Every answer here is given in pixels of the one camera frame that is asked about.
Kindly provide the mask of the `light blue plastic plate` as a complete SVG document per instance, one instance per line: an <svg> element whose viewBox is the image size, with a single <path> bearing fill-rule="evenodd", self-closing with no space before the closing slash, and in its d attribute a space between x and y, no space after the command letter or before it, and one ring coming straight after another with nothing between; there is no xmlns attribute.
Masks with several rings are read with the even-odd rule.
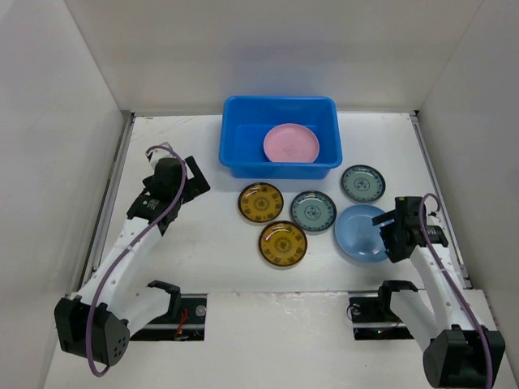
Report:
<svg viewBox="0 0 519 389"><path fill-rule="evenodd" d="M334 233L341 250L356 263L375 264L388 259L380 226L372 219L384 214L384 210L357 204L346 208L336 219Z"/></svg>

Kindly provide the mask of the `yellow patterned plate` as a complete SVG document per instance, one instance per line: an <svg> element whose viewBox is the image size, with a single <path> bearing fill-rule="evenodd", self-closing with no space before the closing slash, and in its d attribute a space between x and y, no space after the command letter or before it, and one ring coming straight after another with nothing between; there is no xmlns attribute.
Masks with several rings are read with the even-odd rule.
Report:
<svg viewBox="0 0 519 389"><path fill-rule="evenodd" d="M273 266L292 267L307 253L307 235L291 221L274 221L261 231L258 248L263 259Z"/></svg>
<svg viewBox="0 0 519 389"><path fill-rule="evenodd" d="M275 220L281 214L284 203L282 193L267 182L252 183L238 196L240 214L258 224Z"/></svg>

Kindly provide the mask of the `pink plastic plate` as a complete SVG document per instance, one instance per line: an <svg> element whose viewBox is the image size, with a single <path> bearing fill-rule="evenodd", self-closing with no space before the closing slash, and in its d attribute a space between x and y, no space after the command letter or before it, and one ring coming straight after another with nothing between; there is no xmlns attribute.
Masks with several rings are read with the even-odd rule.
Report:
<svg viewBox="0 0 519 389"><path fill-rule="evenodd" d="M263 146L266 157L274 163L313 163L320 153L316 135L294 123L273 127L265 135Z"/></svg>

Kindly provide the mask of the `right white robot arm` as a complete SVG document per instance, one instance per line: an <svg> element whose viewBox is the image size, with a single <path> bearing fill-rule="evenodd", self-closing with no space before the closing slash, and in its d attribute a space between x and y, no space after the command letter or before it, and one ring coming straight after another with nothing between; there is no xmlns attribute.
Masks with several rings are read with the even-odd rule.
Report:
<svg viewBox="0 0 519 389"><path fill-rule="evenodd" d="M422 367L433 388L492 388L504 357L504 337L477 317L465 297L450 258L443 229L427 223L427 199L395 199L390 212L376 216L385 253L392 263L409 260L429 302L410 281L386 280L375 308L381 318L399 318L422 350Z"/></svg>

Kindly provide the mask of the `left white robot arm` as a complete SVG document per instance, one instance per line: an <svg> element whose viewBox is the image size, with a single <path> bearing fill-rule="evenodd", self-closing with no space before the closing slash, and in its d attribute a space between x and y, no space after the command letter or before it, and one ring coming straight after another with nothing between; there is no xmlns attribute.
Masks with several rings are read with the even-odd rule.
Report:
<svg viewBox="0 0 519 389"><path fill-rule="evenodd" d="M61 350L85 358L97 377L102 373L96 365L117 365L135 333L157 318L171 321L182 313L177 285L151 280L136 287L133 281L181 207L210 185L193 156L181 160L160 146L148 161L153 173L143 180L113 247L88 282L54 308Z"/></svg>

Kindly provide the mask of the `blue plastic bin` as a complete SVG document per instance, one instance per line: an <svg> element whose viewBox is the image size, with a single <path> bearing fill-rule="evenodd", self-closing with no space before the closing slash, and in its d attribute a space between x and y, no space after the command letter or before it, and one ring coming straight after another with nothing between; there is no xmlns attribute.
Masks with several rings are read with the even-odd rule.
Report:
<svg viewBox="0 0 519 389"><path fill-rule="evenodd" d="M305 126L316 136L314 162L268 159L264 139L285 124ZM343 160L335 103L325 96L232 96L224 104L219 160L236 178L323 179Z"/></svg>

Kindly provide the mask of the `blue white plate right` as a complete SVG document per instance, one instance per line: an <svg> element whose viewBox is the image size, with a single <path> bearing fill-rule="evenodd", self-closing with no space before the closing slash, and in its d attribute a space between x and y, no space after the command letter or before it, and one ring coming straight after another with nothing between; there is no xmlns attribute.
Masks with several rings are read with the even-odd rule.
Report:
<svg viewBox="0 0 519 389"><path fill-rule="evenodd" d="M352 165L341 175L344 194L356 203L374 203L386 191L384 176L369 165Z"/></svg>

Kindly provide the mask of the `blue white plate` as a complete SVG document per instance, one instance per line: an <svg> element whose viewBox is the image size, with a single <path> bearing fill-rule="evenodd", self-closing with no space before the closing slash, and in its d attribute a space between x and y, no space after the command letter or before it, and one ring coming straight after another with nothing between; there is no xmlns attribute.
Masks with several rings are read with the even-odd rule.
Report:
<svg viewBox="0 0 519 389"><path fill-rule="evenodd" d="M356 203L374 203L386 191L384 176L369 165L352 165L341 175L344 194Z"/></svg>
<svg viewBox="0 0 519 389"><path fill-rule="evenodd" d="M327 194L307 190L297 194L291 202L290 217L301 229L321 233L335 223L337 207Z"/></svg>

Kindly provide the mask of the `blue white plate centre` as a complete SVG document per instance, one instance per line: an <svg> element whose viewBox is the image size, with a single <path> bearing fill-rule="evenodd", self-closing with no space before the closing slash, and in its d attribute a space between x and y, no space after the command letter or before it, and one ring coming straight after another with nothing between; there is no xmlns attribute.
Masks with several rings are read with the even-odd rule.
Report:
<svg viewBox="0 0 519 389"><path fill-rule="evenodd" d="M321 233L335 223L337 207L327 194L307 190L297 194L291 202L290 217L301 229Z"/></svg>

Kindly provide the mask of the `right aluminium rail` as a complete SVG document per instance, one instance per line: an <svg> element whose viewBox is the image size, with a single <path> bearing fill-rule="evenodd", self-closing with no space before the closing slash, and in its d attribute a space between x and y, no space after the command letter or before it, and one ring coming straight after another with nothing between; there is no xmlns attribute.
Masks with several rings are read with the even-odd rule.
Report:
<svg viewBox="0 0 519 389"><path fill-rule="evenodd" d="M462 254L460 252L460 248L457 242L457 237L453 231L453 225L451 223L451 220L449 218L449 214L447 211L447 208L445 206L444 197L440 189L440 184L438 182L438 179L435 174L435 170L433 168L433 164L431 162L431 158L429 155L429 152L427 150L427 146L425 144L425 140L422 135L422 130L420 126L420 122L418 120L418 110L414 110L410 112L410 120L414 128L414 133L418 140L418 145L421 148L422 156L425 160L427 171L429 174L429 177L431 179L432 185L433 185L433 192L437 196L437 198L440 201L440 220L442 227L447 235L447 238L449 240L449 247L450 250L454 253L454 256L456 258L456 264L455 268L459 272L459 277L461 279L461 283L465 289L472 289L473 285L470 280L470 275L466 269L465 261L462 257Z"/></svg>

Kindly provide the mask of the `aluminium rail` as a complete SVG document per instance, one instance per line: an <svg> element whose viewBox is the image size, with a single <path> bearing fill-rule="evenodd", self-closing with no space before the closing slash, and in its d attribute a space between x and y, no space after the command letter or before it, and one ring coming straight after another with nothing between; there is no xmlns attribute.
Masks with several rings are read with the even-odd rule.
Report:
<svg viewBox="0 0 519 389"><path fill-rule="evenodd" d="M429 155L429 152L427 150L427 146L425 144L425 140L422 135L422 130L420 126L420 122L418 120L418 110L414 110L410 112L410 120L414 128L414 133L418 140L418 145L421 148L422 156L425 160L427 171L429 174L429 177L431 179L432 185L433 185L433 192L437 196L437 198L440 201L440 220L442 227L447 235L447 238L449 240L449 247L450 250L454 253L454 256L456 258L456 264L455 268L459 272L459 277L461 279L461 283L465 289L472 289L473 285L470 280L470 275L466 269L465 261L462 257L462 254L460 252L460 248L457 242L457 237L453 231L453 225L451 223L451 220L449 218L449 214L447 211L447 208L445 206L444 197L440 189L440 184L438 182L438 179L435 174L435 170L433 168L433 164L431 162L431 158Z"/></svg>
<svg viewBox="0 0 519 389"><path fill-rule="evenodd" d="M114 204L135 122L135 114L133 112L125 110L122 111L121 114L123 119L122 129L114 152L114 158L110 166L108 180L101 200L99 212L97 213L96 223L92 232L92 238L88 245L84 265L76 284L77 290L88 281L91 274L99 266L102 260L103 250L109 230L109 223L113 215Z"/></svg>

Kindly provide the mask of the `left aluminium rail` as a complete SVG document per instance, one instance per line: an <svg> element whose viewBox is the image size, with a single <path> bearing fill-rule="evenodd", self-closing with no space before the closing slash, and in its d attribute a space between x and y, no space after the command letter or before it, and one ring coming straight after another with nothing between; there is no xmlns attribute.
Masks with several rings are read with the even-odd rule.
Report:
<svg viewBox="0 0 519 389"><path fill-rule="evenodd" d="M110 166L108 180L101 200L99 212L97 213L96 223L92 232L92 238L88 245L84 265L76 284L77 290L88 281L91 274L99 266L102 260L103 250L109 230L109 223L113 215L114 204L135 122L135 114L133 112L125 110L122 111L121 114L123 119L122 129L114 152L114 158Z"/></svg>

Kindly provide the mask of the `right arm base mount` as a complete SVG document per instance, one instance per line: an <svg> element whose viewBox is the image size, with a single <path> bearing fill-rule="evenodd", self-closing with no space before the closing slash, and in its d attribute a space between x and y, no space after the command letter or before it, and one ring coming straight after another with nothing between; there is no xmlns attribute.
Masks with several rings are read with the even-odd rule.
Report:
<svg viewBox="0 0 519 389"><path fill-rule="evenodd" d="M412 340L406 325L393 313L380 307L376 293L351 293L346 316L357 341Z"/></svg>

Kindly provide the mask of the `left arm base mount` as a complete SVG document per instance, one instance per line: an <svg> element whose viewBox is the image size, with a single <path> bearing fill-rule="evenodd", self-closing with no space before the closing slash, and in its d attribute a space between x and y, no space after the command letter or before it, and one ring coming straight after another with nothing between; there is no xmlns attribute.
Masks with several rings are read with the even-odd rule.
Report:
<svg viewBox="0 0 519 389"><path fill-rule="evenodd" d="M131 341L191 342L204 341L207 317L207 294L183 294L176 316L163 315L137 331Z"/></svg>

